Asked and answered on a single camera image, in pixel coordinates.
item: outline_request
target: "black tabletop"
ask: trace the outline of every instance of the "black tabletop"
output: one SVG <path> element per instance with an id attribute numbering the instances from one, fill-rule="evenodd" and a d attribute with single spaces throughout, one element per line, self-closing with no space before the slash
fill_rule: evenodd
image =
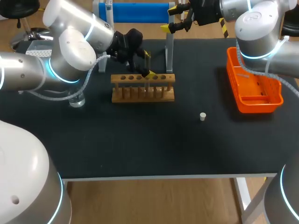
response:
<path id="1" fill-rule="evenodd" d="M 157 73 L 165 73 L 164 45 L 143 44 Z M 240 114 L 226 72 L 234 45 L 175 40 L 175 102 L 112 104 L 110 74 L 125 66 L 109 62 L 106 74 L 92 75 L 84 108 L 1 92 L 0 119 L 38 137 L 63 178 L 275 173 L 299 146 L 299 102 L 283 87 L 273 114 Z"/>

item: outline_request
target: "orange basket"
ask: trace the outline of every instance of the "orange basket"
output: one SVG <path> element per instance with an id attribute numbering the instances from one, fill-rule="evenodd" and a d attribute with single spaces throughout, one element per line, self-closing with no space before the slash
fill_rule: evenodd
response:
<path id="1" fill-rule="evenodd" d="M 280 81 L 242 69 L 236 48 L 228 48 L 227 53 L 228 77 L 240 112 L 271 113 L 284 103 Z"/>

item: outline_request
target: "wooden test tube rack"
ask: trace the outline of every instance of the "wooden test tube rack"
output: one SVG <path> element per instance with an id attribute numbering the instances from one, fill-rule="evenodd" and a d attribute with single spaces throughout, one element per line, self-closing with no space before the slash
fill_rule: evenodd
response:
<path id="1" fill-rule="evenodd" d="M 111 75 L 111 83 L 115 84 L 112 103 L 174 101 L 172 86 L 174 82 L 174 74 L 156 74 L 150 79 L 143 78 L 141 75 Z M 137 87 L 132 87 L 130 84 L 137 84 Z"/>

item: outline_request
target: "robotic arm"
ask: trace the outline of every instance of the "robotic arm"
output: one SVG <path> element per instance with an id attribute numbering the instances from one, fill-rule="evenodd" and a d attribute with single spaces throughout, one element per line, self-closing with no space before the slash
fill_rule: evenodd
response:
<path id="1" fill-rule="evenodd" d="M 51 57 L 0 52 L 0 90 L 64 91 L 85 78 L 96 53 L 105 51 L 120 63 L 128 61 L 131 71 L 144 77 L 150 73 L 133 61 L 134 54 L 145 57 L 140 47 L 143 36 L 136 29 L 126 35 L 115 32 L 108 23 L 67 0 L 50 0 L 43 23 L 54 37 Z"/>
<path id="2" fill-rule="evenodd" d="M 222 17 L 236 21 L 235 34 L 248 69 L 264 72 L 268 63 L 269 73 L 299 78 L 299 42 L 282 44 L 279 40 L 283 15 L 296 4 L 296 0 L 190 0 L 169 10 L 169 14 L 189 12 L 183 22 L 169 24 L 168 28 L 174 33 L 188 31 L 193 21 L 200 26 Z"/>

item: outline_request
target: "yellow and black tape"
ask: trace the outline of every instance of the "yellow and black tape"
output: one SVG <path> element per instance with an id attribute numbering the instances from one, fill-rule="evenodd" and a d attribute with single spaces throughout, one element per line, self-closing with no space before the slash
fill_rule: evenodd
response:
<path id="1" fill-rule="evenodd" d="M 228 38 L 229 37 L 229 35 L 228 35 L 228 29 L 226 28 L 224 19 L 223 18 L 219 19 L 219 22 L 220 22 L 220 25 L 221 25 L 221 28 L 222 28 L 222 32 L 223 32 L 224 38 Z"/>

